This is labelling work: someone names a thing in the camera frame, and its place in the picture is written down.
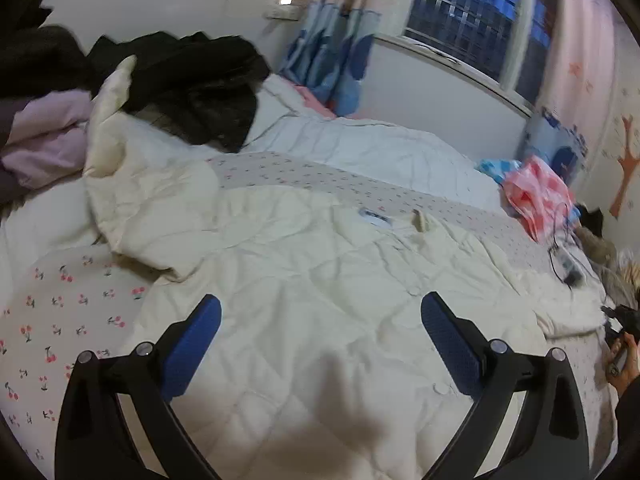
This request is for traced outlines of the person's right hand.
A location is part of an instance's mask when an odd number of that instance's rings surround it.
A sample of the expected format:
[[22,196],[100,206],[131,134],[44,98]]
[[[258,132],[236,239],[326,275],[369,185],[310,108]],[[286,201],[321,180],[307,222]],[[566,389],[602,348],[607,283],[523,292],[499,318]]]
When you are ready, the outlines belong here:
[[639,377],[639,350],[634,336],[623,332],[616,339],[605,364],[605,375],[620,398]]

